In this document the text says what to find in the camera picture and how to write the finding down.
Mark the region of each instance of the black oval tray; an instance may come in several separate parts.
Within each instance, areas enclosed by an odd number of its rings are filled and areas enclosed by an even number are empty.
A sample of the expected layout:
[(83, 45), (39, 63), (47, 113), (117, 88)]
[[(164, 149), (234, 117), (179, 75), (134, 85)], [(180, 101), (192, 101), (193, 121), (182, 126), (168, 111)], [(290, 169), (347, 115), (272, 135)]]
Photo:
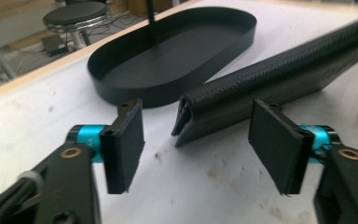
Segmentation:
[(167, 105), (251, 46), (255, 25), (253, 15), (236, 9), (184, 10), (103, 45), (88, 69), (109, 103), (142, 98), (146, 108)]

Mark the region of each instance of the stool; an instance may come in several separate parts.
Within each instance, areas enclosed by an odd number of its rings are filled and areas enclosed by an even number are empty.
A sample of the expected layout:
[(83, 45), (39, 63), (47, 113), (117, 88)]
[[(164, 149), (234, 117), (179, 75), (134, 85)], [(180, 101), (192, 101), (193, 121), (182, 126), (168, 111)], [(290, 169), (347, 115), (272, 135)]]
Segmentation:
[(100, 2), (75, 3), (65, 7), (59, 7), (49, 12), (43, 22), (48, 29), (55, 33), (69, 33), (74, 41), (75, 49), (85, 46), (77, 35), (81, 32), (86, 45), (90, 45), (90, 39), (85, 30), (101, 24), (110, 18), (107, 6)]

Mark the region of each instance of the floor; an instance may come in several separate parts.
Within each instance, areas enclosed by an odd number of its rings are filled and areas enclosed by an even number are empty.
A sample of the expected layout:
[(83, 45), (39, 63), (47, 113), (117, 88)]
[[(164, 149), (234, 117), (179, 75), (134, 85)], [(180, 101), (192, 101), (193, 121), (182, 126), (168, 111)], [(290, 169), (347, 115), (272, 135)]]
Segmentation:
[[(145, 18), (135, 17), (131, 15), (130, 12), (125, 12), (123, 14), (112, 17), (110, 21), (88, 30), (87, 32), (89, 39), (91, 43), (95, 43), (128, 27), (131, 27), (144, 19)], [(61, 35), (61, 38), (63, 42), (68, 45), (69, 52), (54, 57), (49, 57), (47, 55), (42, 42), (30, 46), (26, 49), (13, 50), (9, 48), (1, 48), (0, 50), (16, 74), (18, 76), (23, 76), (39, 67), (42, 67), (48, 63), (52, 63), (74, 52), (74, 50), (70, 48), (72, 44), (71, 37), (69, 35)], [(0, 84), (5, 83), (6, 81), (8, 81), (7, 75), (0, 67)]]

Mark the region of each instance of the white tabletop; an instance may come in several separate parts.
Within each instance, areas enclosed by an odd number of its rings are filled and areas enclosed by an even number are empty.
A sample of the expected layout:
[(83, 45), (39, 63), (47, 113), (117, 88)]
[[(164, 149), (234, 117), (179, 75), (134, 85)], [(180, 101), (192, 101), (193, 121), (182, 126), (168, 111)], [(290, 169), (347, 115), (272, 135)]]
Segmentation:
[[(254, 44), (213, 78), (358, 19), (354, 7), (241, 0), (192, 1), (162, 16), (204, 6), (239, 8), (258, 20)], [(0, 88), (0, 192), (60, 146), (72, 126), (110, 124), (117, 117), (86, 68), (106, 41)], [(312, 199), (322, 165), (309, 164), (301, 194), (281, 196), (248, 143), (249, 120), (175, 148), (170, 133), (177, 107), (143, 111), (146, 143), (129, 193), (107, 195), (103, 167), (94, 165), (103, 223), (317, 222)], [(358, 148), (358, 64), (324, 90), (285, 105), (284, 113), (298, 124), (329, 125), (345, 145)]]

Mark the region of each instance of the black stool seat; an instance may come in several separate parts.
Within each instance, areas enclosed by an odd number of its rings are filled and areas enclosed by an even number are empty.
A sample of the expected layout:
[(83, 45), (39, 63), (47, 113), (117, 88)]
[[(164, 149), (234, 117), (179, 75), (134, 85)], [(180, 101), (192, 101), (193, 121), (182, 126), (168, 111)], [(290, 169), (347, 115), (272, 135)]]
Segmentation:
[(84, 2), (59, 7), (48, 13), (43, 22), (48, 25), (68, 25), (93, 20), (108, 13), (105, 4), (99, 2)]

